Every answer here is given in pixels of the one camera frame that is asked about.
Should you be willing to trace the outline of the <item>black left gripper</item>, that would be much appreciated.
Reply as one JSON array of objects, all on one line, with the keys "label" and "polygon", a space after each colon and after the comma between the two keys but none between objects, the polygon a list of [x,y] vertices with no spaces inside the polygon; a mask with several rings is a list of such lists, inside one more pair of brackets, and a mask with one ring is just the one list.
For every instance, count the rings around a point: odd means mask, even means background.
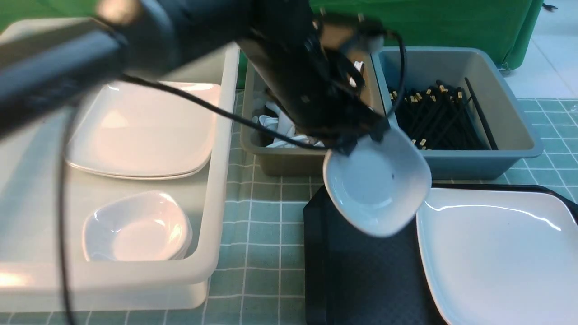
[{"label": "black left gripper", "polygon": [[359,138],[382,142],[390,124],[360,98],[365,82],[347,50],[392,31],[373,18],[314,13],[307,0],[240,0],[237,43],[298,131],[349,155]]}]

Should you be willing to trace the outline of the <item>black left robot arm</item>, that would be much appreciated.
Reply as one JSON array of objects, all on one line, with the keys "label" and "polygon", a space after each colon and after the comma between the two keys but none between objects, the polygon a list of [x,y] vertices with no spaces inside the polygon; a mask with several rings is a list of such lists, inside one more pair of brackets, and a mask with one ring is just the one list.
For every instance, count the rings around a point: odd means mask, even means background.
[{"label": "black left robot arm", "polygon": [[102,0],[93,18],[1,45],[1,136],[116,79],[165,90],[162,76],[236,43],[298,131],[343,154],[382,142],[388,119],[315,18],[307,0]]}]

